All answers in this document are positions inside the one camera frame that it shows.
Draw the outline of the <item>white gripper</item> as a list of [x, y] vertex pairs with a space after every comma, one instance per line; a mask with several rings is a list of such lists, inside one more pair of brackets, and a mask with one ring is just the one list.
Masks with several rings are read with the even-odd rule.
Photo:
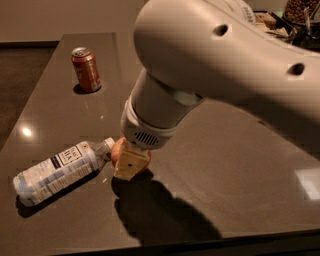
[[125, 103], [120, 128], [127, 140], [122, 145], [119, 160], [114, 166], [114, 176], [127, 181], [139, 174], [137, 171], [147, 161], [148, 150], [162, 148], [177, 131], [176, 127], [163, 129], [145, 123], [135, 113], [131, 99]]

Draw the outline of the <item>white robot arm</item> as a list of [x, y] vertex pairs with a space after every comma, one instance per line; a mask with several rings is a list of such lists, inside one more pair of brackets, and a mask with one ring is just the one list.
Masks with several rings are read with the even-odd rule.
[[262, 32], [243, 0], [148, 0], [134, 29], [142, 71], [121, 117], [115, 177], [146, 168], [203, 99], [239, 107], [320, 150], [320, 54]]

